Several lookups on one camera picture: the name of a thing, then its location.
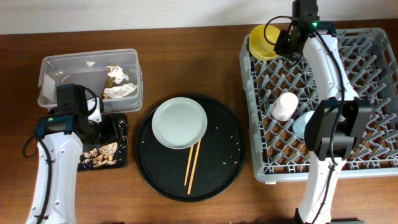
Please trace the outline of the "yellow bowl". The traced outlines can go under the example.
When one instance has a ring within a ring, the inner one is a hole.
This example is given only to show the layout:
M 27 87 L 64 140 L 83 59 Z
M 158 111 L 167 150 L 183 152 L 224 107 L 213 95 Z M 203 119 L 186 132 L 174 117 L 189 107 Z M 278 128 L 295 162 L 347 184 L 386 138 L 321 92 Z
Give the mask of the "yellow bowl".
M 264 30 L 265 25 L 258 25 L 251 31 L 249 35 L 249 51 L 253 57 L 258 60 L 267 61 L 273 58 L 278 57 L 278 55 L 274 51 L 274 46 L 270 44 L 267 39 L 276 43 L 278 36 L 280 34 L 280 29 L 273 25 L 268 25 L 267 29 Z

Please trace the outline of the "white napkin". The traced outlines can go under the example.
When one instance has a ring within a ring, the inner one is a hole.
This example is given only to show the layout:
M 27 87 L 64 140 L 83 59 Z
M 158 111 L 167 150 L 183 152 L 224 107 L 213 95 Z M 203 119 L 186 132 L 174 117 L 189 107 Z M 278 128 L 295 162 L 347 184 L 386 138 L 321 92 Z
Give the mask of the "white napkin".
M 136 88 L 137 85 L 133 83 L 114 86 L 112 88 L 105 88 L 102 93 L 102 99 L 122 98 L 134 92 Z
M 118 65 L 109 65 L 106 67 L 108 70 L 108 78 L 114 84 L 120 84 L 123 81 L 128 81 L 129 76 L 123 72 L 123 69 Z

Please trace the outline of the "pink cup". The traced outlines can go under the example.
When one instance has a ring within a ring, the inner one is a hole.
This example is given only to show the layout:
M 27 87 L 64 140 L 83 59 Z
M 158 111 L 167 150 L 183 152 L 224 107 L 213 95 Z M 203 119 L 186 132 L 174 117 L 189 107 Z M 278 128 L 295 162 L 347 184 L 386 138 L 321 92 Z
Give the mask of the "pink cup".
M 294 93 L 282 93 L 273 103 L 271 115 L 279 121 L 288 121 L 298 106 L 299 99 Z

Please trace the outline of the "grey round plate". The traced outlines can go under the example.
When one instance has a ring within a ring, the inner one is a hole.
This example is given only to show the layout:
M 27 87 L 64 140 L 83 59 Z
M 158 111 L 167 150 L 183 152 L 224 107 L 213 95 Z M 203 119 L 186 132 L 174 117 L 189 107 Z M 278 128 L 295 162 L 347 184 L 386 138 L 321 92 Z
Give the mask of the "grey round plate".
M 156 140 L 171 149 L 185 149 L 196 144 L 204 136 L 207 125 L 204 108 L 187 97 L 166 100 L 152 117 Z

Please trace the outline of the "blue cup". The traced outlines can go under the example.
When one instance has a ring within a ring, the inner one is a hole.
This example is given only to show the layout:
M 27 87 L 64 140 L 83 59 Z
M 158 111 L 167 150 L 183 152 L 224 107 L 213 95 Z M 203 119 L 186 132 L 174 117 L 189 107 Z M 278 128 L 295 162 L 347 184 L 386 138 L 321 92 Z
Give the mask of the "blue cup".
M 294 121 L 292 129 L 298 138 L 300 138 L 300 139 L 304 138 L 305 127 L 313 114 L 314 114 L 314 111 L 308 111 L 308 112 L 304 113 L 303 115 L 301 115 L 300 117 L 298 117 Z

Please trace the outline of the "wooden chopstick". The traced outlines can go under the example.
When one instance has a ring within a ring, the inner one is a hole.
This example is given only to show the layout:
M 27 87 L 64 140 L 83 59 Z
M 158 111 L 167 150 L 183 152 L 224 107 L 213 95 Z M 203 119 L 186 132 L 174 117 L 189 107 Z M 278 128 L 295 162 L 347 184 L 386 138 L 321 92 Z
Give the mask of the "wooden chopstick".
M 194 145 L 191 145 L 190 146 L 189 155 L 188 155 L 187 168 L 186 168 L 186 172 L 185 172 L 184 186 L 187 185 L 188 173 L 189 173 L 189 170 L 190 170 L 190 164 L 191 164 L 191 159 L 192 159 L 192 154 L 193 154 L 193 148 L 194 148 Z
M 200 146 L 201 146 L 201 140 L 198 141 L 197 149 L 195 151 L 195 157 L 194 157 L 194 161 L 193 161 L 193 166 L 192 166 L 191 175 L 190 175 L 190 181 L 189 181 L 188 190 L 187 190 L 187 194 L 188 195 L 190 195 L 191 191 L 192 191 L 192 185 L 193 185 L 193 180 L 194 180 L 195 171 L 196 171 L 196 167 L 197 167 L 197 161 L 198 161 L 198 154 L 199 154 L 199 151 L 200 151 Z

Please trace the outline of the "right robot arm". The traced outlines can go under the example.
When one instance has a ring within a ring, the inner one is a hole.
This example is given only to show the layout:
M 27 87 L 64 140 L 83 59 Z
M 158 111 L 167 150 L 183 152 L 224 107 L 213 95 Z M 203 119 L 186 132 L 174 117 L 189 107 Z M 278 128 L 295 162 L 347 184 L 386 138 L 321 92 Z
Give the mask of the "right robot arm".
M 298 50 L 308 62 L 318 93 L 318 106 L 305 126 L 310 168 L 295 223 L 331 223 L 337 180 L 351 153 L 358 148 L 372 114 L 348 80 L 338 52 L 332 22 L 295 18 L 278 38 L 275 51 Z

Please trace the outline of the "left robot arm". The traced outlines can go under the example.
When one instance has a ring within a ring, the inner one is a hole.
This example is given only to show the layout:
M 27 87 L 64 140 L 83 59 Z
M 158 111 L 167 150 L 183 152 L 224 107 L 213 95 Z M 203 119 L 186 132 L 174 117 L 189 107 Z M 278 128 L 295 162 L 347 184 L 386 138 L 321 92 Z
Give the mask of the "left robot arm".
M 77 117 L 72 114 L 45 116 L 35 127 L 39 167 L 27 223 L 76 223 L 76 175 L 83 150 L 121 137 L 115 116 L 92 121 L 85 116 L 83 120 L 88 123 L 84 131 L 78 131 Z

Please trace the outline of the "clear plastic waste bin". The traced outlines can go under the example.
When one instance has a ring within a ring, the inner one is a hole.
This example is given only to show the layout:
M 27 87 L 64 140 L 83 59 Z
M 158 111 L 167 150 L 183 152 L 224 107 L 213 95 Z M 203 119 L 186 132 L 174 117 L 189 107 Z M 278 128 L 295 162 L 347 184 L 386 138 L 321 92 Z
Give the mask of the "clear plastic waste bin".
M 38 87 L 38 105 L 48 110 L 56 107 L 56 87 L 77 84 L 101 96 L 106 85 L 108 67 L 119 66 L 136 89 L 122 98 L 104 99 L 105 113 L 139 111 L 143 101 L 142 71 L 138 54 L 134 49 L 102 50 L 45 57 L 42 61 Z

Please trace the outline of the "grey dishwasher rack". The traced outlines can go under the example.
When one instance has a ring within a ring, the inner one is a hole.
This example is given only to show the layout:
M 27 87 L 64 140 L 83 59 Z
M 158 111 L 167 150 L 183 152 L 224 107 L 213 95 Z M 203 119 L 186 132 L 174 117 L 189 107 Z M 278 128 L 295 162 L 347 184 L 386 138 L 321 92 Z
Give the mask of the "grey dishwasher rack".
M 338 50 L 349 81 L 373 112 L 358 148 L 350 154 L 341 178 L 397 174 L 397 62 L 380 28 L 338 31 Z M 318 94 L 307 62 L 283 57 L 254 58 L 244 40 L 239 62 L 249 113 L 249 137 L 254 176 L 265 184 L 306 180 L 310 154 L 293 132 L 293 121 L 272 114 L 277 97 L 286 91 L 298 97 L 294 117 L 317 107 Z

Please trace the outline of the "gold foil wrapper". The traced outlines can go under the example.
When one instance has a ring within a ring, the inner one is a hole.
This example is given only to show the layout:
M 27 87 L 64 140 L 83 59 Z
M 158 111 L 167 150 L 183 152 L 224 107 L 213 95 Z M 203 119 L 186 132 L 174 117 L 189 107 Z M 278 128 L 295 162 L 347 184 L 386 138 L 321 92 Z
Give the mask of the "gold foil wrapper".
M 114 64 L 111 64 L 110 66 L 107 66 L 107 80 L 106 80 L 106 83 L 105 83 L 105 86 L 104 86 L 104 90 L 103 90 L 103 92 L 101 94 L 102 99 L 107 99 L 108 98 L 106 96 L 105 89 L 113 87 L 114 78 L 109 76 L 109 73 L 112 72 L 113 67 L 114 67 Z

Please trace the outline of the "round black serving tray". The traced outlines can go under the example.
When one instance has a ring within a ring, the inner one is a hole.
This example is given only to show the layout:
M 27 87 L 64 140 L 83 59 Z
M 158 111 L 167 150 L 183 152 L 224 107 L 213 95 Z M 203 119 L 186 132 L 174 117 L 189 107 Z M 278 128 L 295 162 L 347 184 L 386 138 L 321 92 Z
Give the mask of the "round black serving tray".
M 190 195 L 187 190 L 197 147 L 184 186 L 190 148 L 171 149 L 158 142 L 152 131 L 153 111 L 143 119 L 134 149 L 137 168 L 152 189 L 172 200 L 199 202 L 217 196 L 236 180 L 244 165 L 246 140 L 238 118 L 227 106 L 208 96 L 189 97 L 204 108 L 208 118 Z

